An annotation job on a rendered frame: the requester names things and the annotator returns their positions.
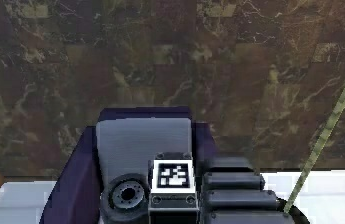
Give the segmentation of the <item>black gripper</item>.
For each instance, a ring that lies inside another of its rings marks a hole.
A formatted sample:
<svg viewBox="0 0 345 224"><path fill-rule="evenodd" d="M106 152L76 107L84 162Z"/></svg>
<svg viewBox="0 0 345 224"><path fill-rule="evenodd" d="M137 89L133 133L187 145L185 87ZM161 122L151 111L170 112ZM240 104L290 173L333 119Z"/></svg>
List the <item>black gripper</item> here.
<svg viewBox="0 0 345 224"><path fill-rule="evenodd" d="M125 174L110 181L100 197L103 224L148 224L149 186L141 174Z"/></svg>

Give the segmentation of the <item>black plant pot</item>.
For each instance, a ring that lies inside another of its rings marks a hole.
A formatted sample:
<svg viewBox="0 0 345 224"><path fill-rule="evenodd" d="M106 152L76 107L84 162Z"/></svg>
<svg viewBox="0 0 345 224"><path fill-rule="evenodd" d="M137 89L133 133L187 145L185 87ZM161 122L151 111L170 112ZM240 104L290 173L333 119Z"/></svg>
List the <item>black plant pot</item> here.
<svg viewBox="0 0 345 224"><path fill-rule="evenodd" d="M284 207L287 203L285 199L278 198L278 210L283 212ZM293 218L294 224L310 224L310 221L306 215L295 205L293 205L289 210L289 215Z"/></svg>

